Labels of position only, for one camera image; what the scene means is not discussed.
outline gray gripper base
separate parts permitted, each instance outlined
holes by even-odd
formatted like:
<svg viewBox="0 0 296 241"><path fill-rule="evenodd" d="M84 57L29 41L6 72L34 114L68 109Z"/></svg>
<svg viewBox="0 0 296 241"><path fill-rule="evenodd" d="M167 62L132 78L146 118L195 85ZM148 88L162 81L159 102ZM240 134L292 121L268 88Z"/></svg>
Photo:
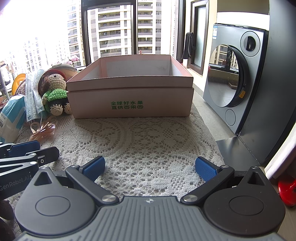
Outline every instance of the gray gripper base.
<svg viewBox="0 0 296 241"><path fill-rule="evenodd" d="M23 233L19 241L49 241ZM257 238L226 234L209 224L200 208L169 197L124 197L114 206L103 206L94 220L68 236L51 241L283 241L276 233Z"/></svg>

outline energy label sticker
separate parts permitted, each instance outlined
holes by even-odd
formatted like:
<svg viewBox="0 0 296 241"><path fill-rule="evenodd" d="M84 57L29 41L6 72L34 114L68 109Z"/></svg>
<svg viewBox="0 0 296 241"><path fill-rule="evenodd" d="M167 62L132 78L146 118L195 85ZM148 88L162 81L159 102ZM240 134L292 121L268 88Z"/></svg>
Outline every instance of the energy label sticker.
<svg viewBox="0 0 296 241"><path fill-rule="evenodd" d="M218 26L213 27L213 39L217 39Z"/></svg>

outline round glass door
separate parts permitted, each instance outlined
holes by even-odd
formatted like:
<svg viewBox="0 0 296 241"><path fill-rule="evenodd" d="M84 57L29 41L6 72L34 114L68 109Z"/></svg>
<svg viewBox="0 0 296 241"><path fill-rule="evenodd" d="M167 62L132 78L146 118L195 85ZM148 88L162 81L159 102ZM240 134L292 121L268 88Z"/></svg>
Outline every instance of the round glass door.
<svg viewBox="0 0 296 241"><path fill-rule="evenodd" d="M208 70L208 86L212 100L219 107L225 107L240 93L243 75L233 49L219 45L211 54Z"/></svg>

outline face mask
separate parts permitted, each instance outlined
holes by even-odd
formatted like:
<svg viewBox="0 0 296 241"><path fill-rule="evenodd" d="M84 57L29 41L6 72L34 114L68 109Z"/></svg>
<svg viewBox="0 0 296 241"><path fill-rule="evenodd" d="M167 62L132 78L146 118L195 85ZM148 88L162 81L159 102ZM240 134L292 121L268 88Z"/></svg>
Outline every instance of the face mask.
<svg viewBox="0 0 296 241"><path fill-rule="evenodd" d="M40 95L38 94L38 83L44 73L43 69L39 69L36 74L26 74L26 116L27 121L39 119L46 116L46 111L42 104Z"/></svg>

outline open box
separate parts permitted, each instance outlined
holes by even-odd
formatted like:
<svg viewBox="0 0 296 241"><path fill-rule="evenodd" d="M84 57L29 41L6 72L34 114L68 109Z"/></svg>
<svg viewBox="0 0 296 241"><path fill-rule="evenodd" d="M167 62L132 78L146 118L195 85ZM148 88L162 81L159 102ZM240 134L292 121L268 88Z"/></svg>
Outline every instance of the open box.
<svg viewBox="0 0 296 241"><path fill-rule="evenodd" d="M189 116L193 77L170 55L102 57L67 81L74 118Z"/></svg>

